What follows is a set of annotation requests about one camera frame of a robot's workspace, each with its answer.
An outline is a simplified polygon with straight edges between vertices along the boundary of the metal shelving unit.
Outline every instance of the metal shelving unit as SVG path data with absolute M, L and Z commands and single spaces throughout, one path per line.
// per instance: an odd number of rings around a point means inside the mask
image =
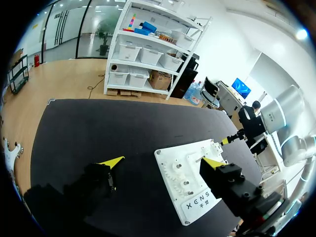
M 23 65 L 23 59 L 26 59 L 26 66 Z M 20 65 L 20 63 L 22 64 L 20 70 L 14 73 L 14 69 Z M 29 69 L 27 65 L 28 55 L 24 55 L 11 67 L 10 72 L 8 73 L 8 83 L 10 84 L 11 91 L 14 95 L 16 95 L 29 80 Z M 21 74 L 23 74 L 23 78 L 16 82 L 16 80 L 20 78 Z
M 142 19 L 146 19 L 146 21 L 150 22 L 152 18 L 155 18 L 155 22 L 153 23 L 155 26 L 157 26 L 157 30 L 163 29 L 165 31 L 170 30 L 179 30 L 181 29 L 182 32 L 186 33 L 189 31 L 189 29 L 196 29 L 196 32 L 192 34 L 191 36 L 194 36 L 196 34 L 198 35 L 198 38 L 195 40 L 194 45 L 192 46 L 191 50 L 181 48 L 179 46 L 176 46 L 175 44 L 163 41 L 161 39 L 157 39 L 151 36 L 145 36 L 141 34 L 137 34 L 134 32 L 128 32 L 123 31 L 123 28 L 127 28 L 128 24 L 127 22 L 130 21 L 131 13 L 137 13 L 137 16 L 140 16 Z M 104 94 L 107 94 L 107 90 L 110 89 L 125 89 L 125 90 L 138 90 L 138 91 L 144 91 L 144 92 L 151 92 L 151 93 L 158 93 L 167 95 L 166 99 L 169 99 L 175 85 L 179 81 L 179 78 L 181 77 L 185 67 L 187 66 L 189 60 L 191 59 L 198 43 L 200 42 L 201 38 L 203 37 L 205 31 L 207 30 L 208 26 L 211 23 L 211 17 L 208 19 L 205 26 L 200 26 L 198 23 L 192 21 L 189 18 L 186 18 L 184 16 L 181 16 L 180 14 L 165 9 L 161 6 L 142 1 L 142 0 L 128 0 L 124 6 L 124 9 L 118 19 L 118 23 L 116 25 L 114 35 L 111 41 L 110 45 L 110 51 L 108 56 L 108 61 L 106 65 L 106 71 L 105 71 L 105 82 L 104 82 Z M 147 44 L 147 43 L 153 43 L 155 45 L 164 49 L 168 49 L 168 51 L 173 51 L 173 53 L 181 52 L 188 54 L 187 60 L 182 65 L 180 72 L 171 71 L 168 69 L 165 69 L 159 62 L 157 65 L 149 65 L 140 62 L 139 59 L 136 59 L 135 62 L 131 61 L 125 61 L 125 60 L 119 60 L 118 59 L 118 52 L 116 52 L 116 45 L 120 39 L 120 37 L 127 37 L 132 38 L 134 42 L 140 43 L 140 44 Z M 142 88 L 138 87 L 132 87 L 128 85 L 128 81 L 126 81 L 125 85 L 113 85 L 109 84 L 109 71 L 110 71 L 110 65 L 111 64 L 119 64 L 119 65 L 129 65 L 129 66 L 135 66 L 135 67 L 141 67 L 141 68 L 147 68 L 151 70 L 157 70 L 165 73 L 170 73 L 174 76 L 176 76 L 175 81 L 171 80 L 171 88 L 170 90 L 155 90 L 151 87 L 149 82 L 147 81 L 145 85 Z

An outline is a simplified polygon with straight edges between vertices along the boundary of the black table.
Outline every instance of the black table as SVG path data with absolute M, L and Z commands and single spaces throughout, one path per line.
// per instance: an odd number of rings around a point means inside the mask
M 237 225 L 223 201 L 182 226 L 154 151 L 213 138 L 237 129 L 221 111 L 186 106 L 114 101 L 56 100 L 45 109 L 34 141 L 31 186 L 50 184 L 62 193 L 83 168 L 120 156 L 116 193 L 85 222 L 119 236 L 224 237 Z M 223 147 L 222 156 L 242 167 L 258 185 L 260 170 L 244 141 Z

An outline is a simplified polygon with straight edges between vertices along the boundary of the computer monitor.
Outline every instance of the computer monitor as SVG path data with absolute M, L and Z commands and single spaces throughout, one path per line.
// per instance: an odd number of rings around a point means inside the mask
M 251 90 L 239 78 L 236 78 L 232 87 L 245 99 Z

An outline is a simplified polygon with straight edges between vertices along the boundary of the office chair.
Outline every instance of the office chair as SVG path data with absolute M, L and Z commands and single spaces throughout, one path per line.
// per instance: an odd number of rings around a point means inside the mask
M 219 101 L 217 99 L 217 94 L 219 87 L 213 84 L 207 77 L 205 78 L 204 85 L 201 90 L 202 99 L 205 101 L 202 108 L 206 108 L 210 105 L 212 109 L 219 108 Z

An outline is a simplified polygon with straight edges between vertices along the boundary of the cardboard box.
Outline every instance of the cardboard box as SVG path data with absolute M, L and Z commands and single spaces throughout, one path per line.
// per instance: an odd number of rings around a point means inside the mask
M 118 95 L 118 90 L 116 90 L 116 89 L 108 89 L 107 95 L 117 96 Z
M 120 95 L 127 95 L 127 96 L 130 96 L 131 93 L 130 93 L 130 90 L 120 90 Z
M 172 75 L 169 73 L 163 73 L 152 70 L 148 79 L 150 85 L 156 90 L 167 90 L 171 83 Z
M 136 96 L 137 98 L 142 97 L 142 93 L 140 91 L 132 90 L 131 94 L 132 96 Z
M 17 61 L 19 61 L 22 53 L 23 53 L 23 49 L 19 49 L 12 55 L 12 58 L 9 63 L 9 68 L 11 68 Z

